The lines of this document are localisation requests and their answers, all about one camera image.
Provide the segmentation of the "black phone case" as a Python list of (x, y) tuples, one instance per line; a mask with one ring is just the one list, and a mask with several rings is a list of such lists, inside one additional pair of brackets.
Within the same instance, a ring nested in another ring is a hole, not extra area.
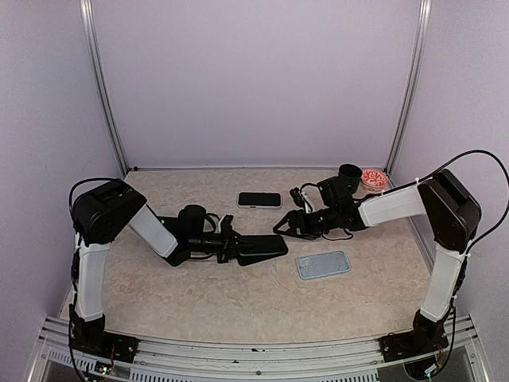
[(236, 256), (242, 267), (286, 255), (288, 247), (280, 235), (241, 236)]

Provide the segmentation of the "light blue phone case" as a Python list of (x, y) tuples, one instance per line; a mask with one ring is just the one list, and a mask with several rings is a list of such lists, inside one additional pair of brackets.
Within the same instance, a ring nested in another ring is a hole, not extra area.
[(348, 273), (352, 268), (344, 251), (305, 255), (296, 259), (301, 280), (314, 280)]

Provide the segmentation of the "green edged smartphone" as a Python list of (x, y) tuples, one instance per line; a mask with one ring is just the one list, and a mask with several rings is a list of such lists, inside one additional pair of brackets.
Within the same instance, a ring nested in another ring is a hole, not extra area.
[(286, 255), (288, 247), (280, 235), (252, 235), (258, 239), (258, 256)]

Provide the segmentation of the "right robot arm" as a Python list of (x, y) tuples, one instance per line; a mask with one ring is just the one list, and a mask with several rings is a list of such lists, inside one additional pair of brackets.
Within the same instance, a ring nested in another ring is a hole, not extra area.
[(299, 208), (284, 215), (273, 228), (275, 234), (315, 240), (334, 229), (358, 232), (392, 220), (427, 217), (436, 243), (429, 289), (418, 311), (427, 322), (406, 337), (412, 352), (425, 352), (438, 338), (437, 328), (430, 322), (443, 320), (459, 288), (458, 279), (481, 218), (479, 203), (448, 169), (359, 200), (338, 177), (325, 179), (317, 187), (324, 209), (306, 211), (305, 198), (292, 189)]

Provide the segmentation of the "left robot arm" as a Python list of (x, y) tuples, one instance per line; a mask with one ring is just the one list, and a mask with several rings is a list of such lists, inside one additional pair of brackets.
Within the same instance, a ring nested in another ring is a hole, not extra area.
[(189, 205), (176, 218), (157, 216), (144, 195), (123, 180), (95, 177), (97, 186), (78, 197), (68, 196), (75, 230), (76, 251), (71, 278), (74, 288), (69, 310), (71, 322), (83, 326), (79, 338), (93, 353), (111, 347), (111, 335), (103, 330), (103, 278), (111, 244), (125, 229), (134, 231), (148, 247), (173, 267), (193, 259), (216, 257), (226, 263), (247, 242), (231, 228), (224, 216), (204, 230), (208, 214), (199, 205)]

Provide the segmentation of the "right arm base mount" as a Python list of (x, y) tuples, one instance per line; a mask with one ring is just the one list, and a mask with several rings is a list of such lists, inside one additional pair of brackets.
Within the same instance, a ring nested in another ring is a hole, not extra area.
[(385, 362), (400, 361), (449, 346), (444, 321), (432, 322), (419, 314), (414, 318), (412, 330), (389, 333), (378, 342)]

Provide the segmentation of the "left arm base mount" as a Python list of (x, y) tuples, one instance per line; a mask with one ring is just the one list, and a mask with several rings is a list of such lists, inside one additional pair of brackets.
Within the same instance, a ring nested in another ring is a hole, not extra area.
[(71, 328), (70, 345), (73, 350), (102, 357), (110, 361), (132, 364), (138, 349), (136, 337), (103, 331), (101, 333), (87, 329)]

